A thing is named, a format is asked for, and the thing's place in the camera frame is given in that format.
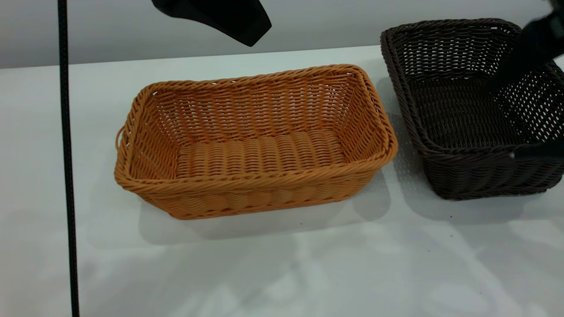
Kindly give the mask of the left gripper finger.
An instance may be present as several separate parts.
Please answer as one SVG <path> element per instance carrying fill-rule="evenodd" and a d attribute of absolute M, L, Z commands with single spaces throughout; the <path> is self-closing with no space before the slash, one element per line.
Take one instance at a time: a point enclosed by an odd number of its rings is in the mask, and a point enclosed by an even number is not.
<path fill-rule="evenodd" d="M 167 16 L 208 25 L 248 47 L 272 27 L 259 0 L 153 0 L 152 4 Z"/>

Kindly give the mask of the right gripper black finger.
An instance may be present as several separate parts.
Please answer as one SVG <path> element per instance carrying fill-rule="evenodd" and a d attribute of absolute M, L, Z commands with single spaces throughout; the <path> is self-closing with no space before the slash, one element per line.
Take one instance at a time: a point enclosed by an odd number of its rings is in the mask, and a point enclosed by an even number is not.
<path fill-rule="evenodd" d="M 519 35 L 513 50 L 504 60 L 491 82 L 489 89 L 498 91 L 522 80 L 530 72 L 564 52 L 564 8 L 552 7 L 552 12 L 529 22 Z"/>

